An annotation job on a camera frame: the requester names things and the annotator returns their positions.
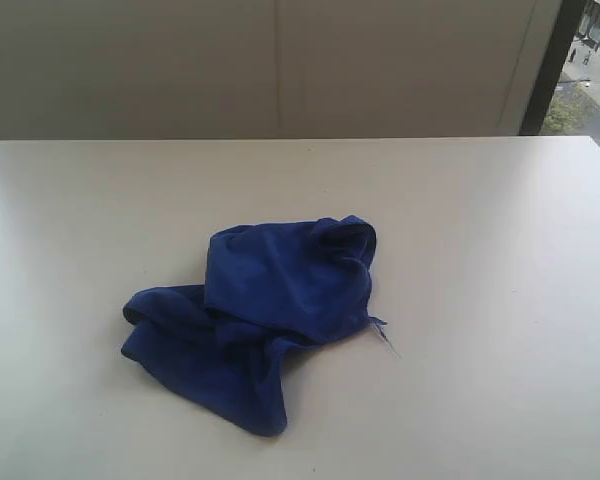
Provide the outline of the blue microfiber towel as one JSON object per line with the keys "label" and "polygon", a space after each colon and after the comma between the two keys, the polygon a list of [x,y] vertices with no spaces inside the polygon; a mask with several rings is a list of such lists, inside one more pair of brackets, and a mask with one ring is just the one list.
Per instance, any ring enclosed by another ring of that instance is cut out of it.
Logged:
{"label": "blue microfiber towel", "polygon": [[143,290],[124,305],[132,330],[121,352],[171,392],[277,436],[287,353],[383,331],[368,310],[376,245],[374,227],[355,216],[220,231],[202,283]]}

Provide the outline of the dark window frame post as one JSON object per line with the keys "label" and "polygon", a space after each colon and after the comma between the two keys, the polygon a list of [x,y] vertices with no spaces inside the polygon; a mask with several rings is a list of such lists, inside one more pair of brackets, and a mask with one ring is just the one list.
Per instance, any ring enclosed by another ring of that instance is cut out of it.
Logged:
{"label": "dark window frame post", "polygon": [[540,133],[585,4],[585,0],[564,0],[560,3],[554,27],[521,122],[518,132],[520,136],[535,136]]}

